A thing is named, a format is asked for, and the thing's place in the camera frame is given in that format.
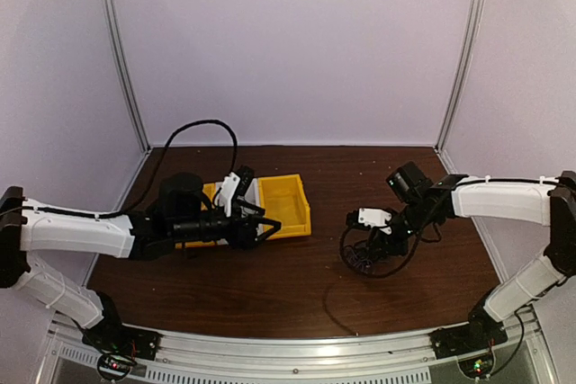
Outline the white translucent bin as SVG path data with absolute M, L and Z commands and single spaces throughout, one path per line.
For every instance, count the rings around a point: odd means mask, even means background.
M 227 175 L 222 182 L 216 183 L 216 186 L 217 191 L 212 202 L 217 207 L 222 207 L 228 218 L 232 216 L 233 204 L 237 198 L 260 206 L 257 180 L 251 182 L 243 195 L 240 195 L 238 192 L 239 178 L 235 174 Z

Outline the yellow bin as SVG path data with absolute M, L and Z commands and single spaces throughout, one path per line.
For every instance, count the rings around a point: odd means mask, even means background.
M 176 195 L 173 223 L 176 249 L 225 245 L 225 212 L 215 204 L 219 183 L 205 183 L 202 189 L 184 190 Z
M 311 235 L 311 208 L 298 174 L 259 177 L 257 183 L 265 216 L 282 224 L 270 240 Z

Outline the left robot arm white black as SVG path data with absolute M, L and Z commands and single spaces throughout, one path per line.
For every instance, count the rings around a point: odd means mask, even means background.
M 43 262 L 42 250 L 109 255 L 133 261 L 155 260 L 187 242 L 225 241 L 251 249 L 282 227 L 264 209 L 245 201 L 253 182 L 243 167 L 229 173 L 210 198 L 196 174 L 174 174 L 161 182 L 145 210 L 89 213 L 50 207 L 9 187 L 1 199 L 1 286 L 23 290 L 47 308 L 73 319 L 111 352 L 129 344 L 129 331 L 113 301 L 78 286 Z

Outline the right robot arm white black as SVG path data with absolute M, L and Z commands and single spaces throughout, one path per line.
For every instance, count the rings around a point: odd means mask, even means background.
M 448 219 L 496 218 L 536 223 L 550 229 L 543 251 L 481 301 L 462 342 L 482 348 L 496 324 L 538 300 L 575 274 L 575 173 L 538 179 L 473 177 L 449 174 L 433 182 L 413 162 L 386 180 L 405 207 L 399 212 L 362 208 L 355 222 L 378 232 L 387 246 L 420 237 L 424 229 Z

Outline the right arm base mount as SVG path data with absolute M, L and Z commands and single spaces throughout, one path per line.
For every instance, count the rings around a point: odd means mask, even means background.
M 456 358 L 460 372 L 472 380 L 486 380 L 496 371 L 494 348 L 508 341 L 501 321 L 477 303 L 464 324 L 440 327 L 429 335 L 437 360 Z

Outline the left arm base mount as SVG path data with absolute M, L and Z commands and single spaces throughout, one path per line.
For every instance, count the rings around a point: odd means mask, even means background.
M 100 377 L 116 383 L 132 372 L 138 359 L 156 359 L 161 334 L 124 325 L 113 300 L 102 292 L 96 295 L 103 306 L 103 319 L 90 328 L 76 326 L 82 342 L 100 353 L 95 366 Z

